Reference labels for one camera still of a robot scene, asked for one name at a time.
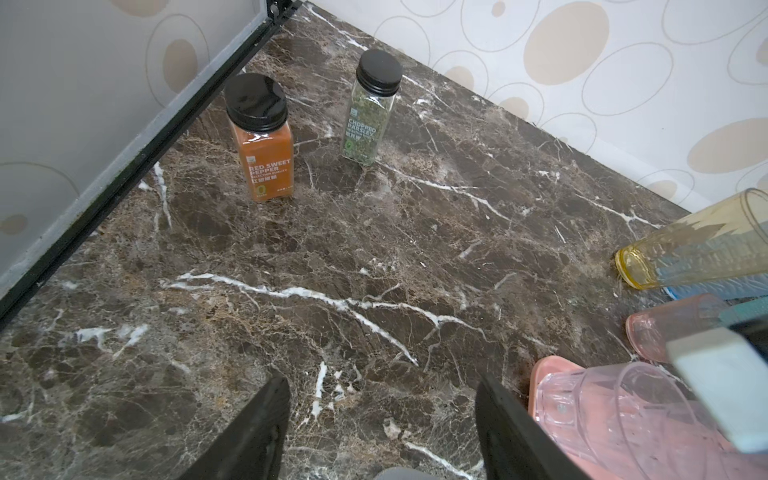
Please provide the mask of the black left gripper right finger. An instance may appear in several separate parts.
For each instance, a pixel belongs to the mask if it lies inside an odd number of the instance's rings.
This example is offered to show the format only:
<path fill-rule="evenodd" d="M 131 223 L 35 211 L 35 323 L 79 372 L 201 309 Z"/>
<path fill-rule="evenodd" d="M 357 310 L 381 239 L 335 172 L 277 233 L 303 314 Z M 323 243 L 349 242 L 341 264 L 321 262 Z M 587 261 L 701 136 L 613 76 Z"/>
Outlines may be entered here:
<path fill-rule="evenodd" d="M 484 376 L 478 384 L 475 422 L 489 479 L 587 477 L 494 378 Z"/>

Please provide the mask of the chopped parsley spice jar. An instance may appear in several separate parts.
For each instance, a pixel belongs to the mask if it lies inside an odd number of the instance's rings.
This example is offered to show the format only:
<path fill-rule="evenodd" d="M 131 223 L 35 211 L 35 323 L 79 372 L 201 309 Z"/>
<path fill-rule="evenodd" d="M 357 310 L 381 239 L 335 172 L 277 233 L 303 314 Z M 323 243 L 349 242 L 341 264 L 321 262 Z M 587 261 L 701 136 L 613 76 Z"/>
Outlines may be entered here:
<path fill-rule="evenodd" d="M 366 50 L 355 71 L 343 136 L 343 156 L 369 167 L 376 162 L 402 82 L 402 65 L 390 53 Z"/>

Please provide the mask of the teal tall plastic tumbler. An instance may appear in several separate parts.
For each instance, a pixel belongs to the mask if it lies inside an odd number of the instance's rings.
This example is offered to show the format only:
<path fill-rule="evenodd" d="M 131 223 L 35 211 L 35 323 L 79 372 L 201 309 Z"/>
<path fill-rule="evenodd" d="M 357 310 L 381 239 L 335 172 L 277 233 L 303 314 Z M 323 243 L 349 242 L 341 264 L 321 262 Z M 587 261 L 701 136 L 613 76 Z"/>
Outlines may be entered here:
<path fill-rule="evenodd" d="M 730 327 L 732 325 L 764 319 L 767 317 L 767 297 L 756 298 L 751 301 L 728 306 L 718 315 L 721 325 Z"/>

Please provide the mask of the blue tall plastic tumbler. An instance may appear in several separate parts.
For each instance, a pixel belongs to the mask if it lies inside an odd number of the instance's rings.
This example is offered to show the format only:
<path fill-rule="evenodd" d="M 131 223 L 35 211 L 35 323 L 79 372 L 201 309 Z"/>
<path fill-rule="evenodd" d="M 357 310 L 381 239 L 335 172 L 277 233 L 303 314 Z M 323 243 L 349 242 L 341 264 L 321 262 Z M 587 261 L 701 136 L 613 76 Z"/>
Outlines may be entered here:
<path fill-rule="evenodd" d="M 713 294 L 721 300 L 739 300 L 764 297 L 768 292 L 766 273 L 711 280 L 703 283 L 665 287 L 665 293 L 673 300 Z"/>

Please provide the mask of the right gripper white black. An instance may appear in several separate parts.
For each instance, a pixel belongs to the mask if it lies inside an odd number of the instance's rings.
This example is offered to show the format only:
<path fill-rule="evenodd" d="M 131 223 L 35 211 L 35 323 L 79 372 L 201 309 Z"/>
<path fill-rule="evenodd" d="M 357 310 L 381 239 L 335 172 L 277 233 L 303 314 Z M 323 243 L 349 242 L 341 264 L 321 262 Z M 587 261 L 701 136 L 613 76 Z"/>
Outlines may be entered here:
<path fill-rule="evenodd" d="M 666 344 L 674 368 L 743 454 L 767 452 L 767 317 Z"/>

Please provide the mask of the yellow tall plastic tumbler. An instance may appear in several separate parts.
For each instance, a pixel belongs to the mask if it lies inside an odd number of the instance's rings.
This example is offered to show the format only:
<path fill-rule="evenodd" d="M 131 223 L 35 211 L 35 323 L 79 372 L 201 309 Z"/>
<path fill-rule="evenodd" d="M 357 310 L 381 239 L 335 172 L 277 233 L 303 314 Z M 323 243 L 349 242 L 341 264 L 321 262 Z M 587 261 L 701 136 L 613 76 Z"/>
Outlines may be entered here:
<path fill-rule="evenodd" d="M 767 271 L 767 193 L 748 188 L 689 214 L 614 256 L 638 290 L 724 280 Z"/>

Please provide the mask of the red sweet pepper spice jar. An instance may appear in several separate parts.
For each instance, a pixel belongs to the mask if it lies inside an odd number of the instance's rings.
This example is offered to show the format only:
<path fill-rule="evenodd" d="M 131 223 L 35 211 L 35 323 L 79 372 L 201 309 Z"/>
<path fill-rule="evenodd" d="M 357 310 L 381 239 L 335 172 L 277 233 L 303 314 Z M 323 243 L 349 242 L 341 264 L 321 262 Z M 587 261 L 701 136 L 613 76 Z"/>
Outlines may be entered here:
<path fill-rule="evenodd" d="M 224 99 L 252 199 L 292 196 L 294 141 L 282 87 L 266 75 L 241 73 L 225 86 Z"/>

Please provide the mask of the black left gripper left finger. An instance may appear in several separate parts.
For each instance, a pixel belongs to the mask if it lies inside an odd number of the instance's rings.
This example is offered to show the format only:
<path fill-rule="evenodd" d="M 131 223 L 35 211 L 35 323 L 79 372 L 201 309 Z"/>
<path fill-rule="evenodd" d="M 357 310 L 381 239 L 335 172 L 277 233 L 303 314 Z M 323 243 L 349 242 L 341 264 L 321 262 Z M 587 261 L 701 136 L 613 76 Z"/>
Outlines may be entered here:
<path fill-rule="evenodd" d="M 288 380 L 268 380 L 183 479 L 276 479 L 291 410 Z"/>

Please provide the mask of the small pink plastic cup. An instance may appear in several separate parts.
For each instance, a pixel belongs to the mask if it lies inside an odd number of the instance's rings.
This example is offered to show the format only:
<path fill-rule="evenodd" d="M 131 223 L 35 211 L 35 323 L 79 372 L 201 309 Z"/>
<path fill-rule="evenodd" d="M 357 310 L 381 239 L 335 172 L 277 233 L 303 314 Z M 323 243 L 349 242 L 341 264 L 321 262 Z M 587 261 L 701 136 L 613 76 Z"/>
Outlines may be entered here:
<path fill-rule="evenodd" d="M 625 321 L 625 332 L 642 359 L 668 363 L 668 342 L 716 328 L 728 308 L 725 301 L 705 293 L 634 313 Z"/>

